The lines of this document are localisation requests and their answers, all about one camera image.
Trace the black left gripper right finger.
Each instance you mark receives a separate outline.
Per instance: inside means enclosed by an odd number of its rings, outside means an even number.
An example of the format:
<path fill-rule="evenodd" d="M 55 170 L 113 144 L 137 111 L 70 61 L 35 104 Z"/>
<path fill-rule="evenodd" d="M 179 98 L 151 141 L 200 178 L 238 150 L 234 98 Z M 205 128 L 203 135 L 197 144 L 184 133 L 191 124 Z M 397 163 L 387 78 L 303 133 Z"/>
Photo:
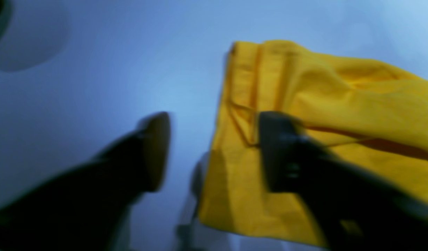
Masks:
<path fill-rule="evenodd" d="M 293 117 L 258 117 L 269 190 L 301 196 L 332 251 L 428 251 L 428 204 L 314 142 Z"/>

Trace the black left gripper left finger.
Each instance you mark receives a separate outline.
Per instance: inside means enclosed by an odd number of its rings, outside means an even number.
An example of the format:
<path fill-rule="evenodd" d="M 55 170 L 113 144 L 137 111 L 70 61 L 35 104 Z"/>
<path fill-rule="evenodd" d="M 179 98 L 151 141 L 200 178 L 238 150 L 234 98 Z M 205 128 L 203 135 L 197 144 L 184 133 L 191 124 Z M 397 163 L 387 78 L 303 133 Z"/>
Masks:
<path fill-rule="evenodd" d="M 110 250 L 131 204 L 160 189 L 170 141 L 170 114 L 154 113 L 88 162 L 0 208 L 0 250 Z"/>

